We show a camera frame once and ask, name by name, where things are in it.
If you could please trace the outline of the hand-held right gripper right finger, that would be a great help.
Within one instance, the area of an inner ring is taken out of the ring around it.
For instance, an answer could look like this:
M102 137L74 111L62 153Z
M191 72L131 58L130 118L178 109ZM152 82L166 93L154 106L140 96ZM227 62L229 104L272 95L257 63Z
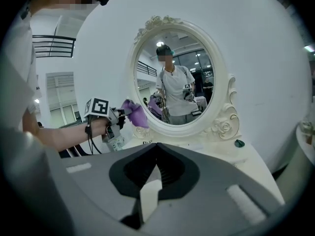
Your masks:
M199 179L182 198L159 201L144 223L152 236L262 236L284 200L230 163L188 149L159 143L190 159Z

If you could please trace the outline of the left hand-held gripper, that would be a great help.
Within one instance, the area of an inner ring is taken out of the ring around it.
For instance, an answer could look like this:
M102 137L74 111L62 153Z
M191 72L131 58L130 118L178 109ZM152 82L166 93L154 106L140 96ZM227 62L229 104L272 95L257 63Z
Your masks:
M120 136L120 130L126 123L126 118L130 114L130 109L109 107L109 101L92 97L85 105L83 118L92 120L92 118L104 117L108 119L106 133L102 136L104 143L113 142Z

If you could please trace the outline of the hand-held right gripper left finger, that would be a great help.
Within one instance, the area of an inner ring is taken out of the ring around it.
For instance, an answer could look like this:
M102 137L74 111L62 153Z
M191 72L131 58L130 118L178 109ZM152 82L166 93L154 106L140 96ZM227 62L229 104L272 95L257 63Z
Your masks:
M4 177L17 196L19 236L151 236L111 218L80 189L57 153L31 134L4 133Z

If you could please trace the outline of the purple cloth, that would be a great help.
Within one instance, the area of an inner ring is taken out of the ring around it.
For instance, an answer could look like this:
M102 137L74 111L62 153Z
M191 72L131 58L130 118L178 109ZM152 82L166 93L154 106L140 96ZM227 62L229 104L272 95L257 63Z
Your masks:
M126 99L121 109L124 112L124 115L127 116L129 121L135 127L149 128L147 116L144 112L144 109L141 104L135 103L130 99Z

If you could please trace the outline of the ornate white oval mirror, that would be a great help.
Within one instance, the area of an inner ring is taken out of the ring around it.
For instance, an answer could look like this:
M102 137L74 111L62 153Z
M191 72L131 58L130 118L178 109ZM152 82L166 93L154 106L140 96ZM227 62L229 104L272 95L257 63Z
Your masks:
M240 121L237 110L233 104L236 89L235 77L228 73L223 55L215 41L197 25L169 16L153 16L143 28L138 30L133 46L126 61L130 95L135 102L141 102L138 89L136 89L136 65L140 57L140 50L145 42L160 33L162 30L178 30L192 35L210 56L214 72L214 92L207 110L195 121L185 125L170 125L156 119L148 109L145 109L148 125L153 134L166 137L186 138L189 135L206 135L209 142L225 142L241 137Z

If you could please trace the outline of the person's left forearm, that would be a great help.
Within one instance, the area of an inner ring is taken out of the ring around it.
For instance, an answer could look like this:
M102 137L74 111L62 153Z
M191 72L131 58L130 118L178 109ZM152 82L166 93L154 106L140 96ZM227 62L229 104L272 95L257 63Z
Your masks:
M105 134L105 129L108 121L104 118L98 118L90 125L82 123L80 125L67 128L40 128L37 120L33 115L23 116L22 127L24 132L30 132L42 144L51 147L60 152L75 145L81 144L88 140L86 128L92 130L92 137L97 137Z

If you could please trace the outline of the cartoon print water bottle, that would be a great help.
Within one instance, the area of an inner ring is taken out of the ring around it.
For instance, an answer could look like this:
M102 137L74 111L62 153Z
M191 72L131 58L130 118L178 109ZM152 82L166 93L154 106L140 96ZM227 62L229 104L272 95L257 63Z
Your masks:
M108 147L111 152L122 150L125 145L125 140L122 135L112 138L108 142Z

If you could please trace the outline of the black balcony railing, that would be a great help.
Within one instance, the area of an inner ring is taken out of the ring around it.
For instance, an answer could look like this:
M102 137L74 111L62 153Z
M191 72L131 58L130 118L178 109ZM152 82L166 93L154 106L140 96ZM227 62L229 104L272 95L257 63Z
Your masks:
M65 36L32 36L32 43L37 58L72 58L75 42L75 38Z

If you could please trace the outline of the person's white shirt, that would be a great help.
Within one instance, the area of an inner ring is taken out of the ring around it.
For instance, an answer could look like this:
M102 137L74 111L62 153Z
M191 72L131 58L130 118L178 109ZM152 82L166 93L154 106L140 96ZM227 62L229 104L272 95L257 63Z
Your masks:
M35 116L35 102L42 97L36 74L36 53L32 43L30 7L19 11L10 26L3 44L3 52L19 76L28 84L32 95L28 97L28 105L23 107L23 117L19 130L35 134L39 127Z

